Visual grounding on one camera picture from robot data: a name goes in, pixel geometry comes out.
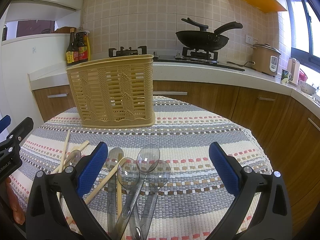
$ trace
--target tiled wall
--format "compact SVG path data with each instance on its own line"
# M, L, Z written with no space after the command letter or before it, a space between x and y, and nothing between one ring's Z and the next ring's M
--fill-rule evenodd
M291 25L288 12L268 13L267 16L267 43L281 53L278 73L287 69L291 55Z
M197 29L181 21L187 17L208 25L209 32L227 22L243 24L224 33L230 40L219 51L220 60L251 60L246 34L259 43L269 40L268 16L242 0L84 0L82 11L83 27L91 31L92 58L107 57L108 48L120 46L147 45L158 54L175 54L183 47L176 31Z

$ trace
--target clear plastic spoon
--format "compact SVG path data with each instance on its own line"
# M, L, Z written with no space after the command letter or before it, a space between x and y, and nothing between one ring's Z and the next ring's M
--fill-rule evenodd
M119 164L121 167L118 168L117 176L120 184L126 190L128 196L132 187L139 181L140 173L135 160L131 158L124 158L124 161L125 163L122 163L121 161L121 163ZM142 239L137 204L134 205L129 223L132 239Z
M67 167L67 166L75 167L80 159L81 159L81 151L80 150L74 150L66 158L66 162L64 164L64 167Z
M124 234L134 205L137 202L141 188L143 186L145 176L155 169L155 167L158 165L159 159L160 150L159 147L155 144L148 144L139 152L137 156L137 166L139 169L140 178L137 184L135 184L131 188L129 194L127 195L124 208L122 209L116 226L111 233L111 238L113 240L120 240L122 235Z
M146 181L149 183L149 194L140 221L143 240L146 240L148 237L153 213L156 209L159 189L169 181L170 176L171 167L169 163L160 160L158 166L148 173L146 177Z
M113 148L109 151L108 157L106 159L106 168L111 171L114 166L121 160L124 156L123 150L121 148ZM116 174L114 174L110 180L107 182L108 185L108 198L107 198L107 222L108 222L108 232L112 232L113 228L117 223L117 209L116 209Z

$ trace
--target gas stove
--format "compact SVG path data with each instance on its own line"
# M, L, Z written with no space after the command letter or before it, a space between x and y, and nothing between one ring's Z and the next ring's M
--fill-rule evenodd
M140 46L137 49L124 49L120 47L120 50L115 48L109 49L109 57L121 57L130 55L145 55L147 54L147 46ZM230 65L228 63L218 61L218 52L213 51L213 58L209 52L200 52L198 49L190 49L184 47L182 53L178 52L176 56L173 55L158 55L156 51L153 52L154 62L179 62L179 63L190 63L197 65L207 65L213 67L228 68L238 71L244 71L243 68L238 66Z

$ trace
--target striped tablecloth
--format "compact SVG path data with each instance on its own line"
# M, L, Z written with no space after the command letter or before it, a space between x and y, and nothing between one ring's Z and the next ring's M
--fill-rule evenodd
M255 172L270 174L270 162L250 130L224 117L161 96L154 97L154 110L156 123L147 128L84 128L76 108L57 115L37 128L21 147L22 166L11 175L12 187L23 209L27 208L36 172L41 169L50 173L59 165L67 131L71 129L68 153L75 145L89 140L90 144L82 152L88 155L103 141L109 150L121 147L124 156L136 159L146 144L158 145L160 159L170 162L172 176L160 189L148 237L154 240L205 239L234 199L224 188L209 159L210 143L217 141L228 155L234 156L242 166L251 166ZM107 174L103 168L94 187ZM144 185L138 203L140 214L147 194L148 187ZM90 210L105 230L107 197L106 189L102 189L89 203ZM249 225L258 199L257 194L239 231ZM70 214L64 200L61 205L68 217ZM130 240L129 226L125 234L126 239Z

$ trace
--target wok handle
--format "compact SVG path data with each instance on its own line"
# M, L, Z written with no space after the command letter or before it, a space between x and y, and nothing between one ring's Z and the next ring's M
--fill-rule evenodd
M183 18L182 18L181 20L184 21L184 22L186 22L186 23L189 23L189 24L191 24L191 25L193 25L193 26L199 27L199 29L200 29L201 31L203 31L203 32L206 32L207 29L209 28L208 25L203 25L203 24L201 24L201 23L197 23L197 22L191 20L189 17L188 17L188 19L183 19Z
M230 22L230 23L226 23L226 24L220 26L213 33L216 34L216 35L220 35L221 33L225 32L225 31L228 31L228 30L242 29L242 28L243 28L243 25L241 23Z

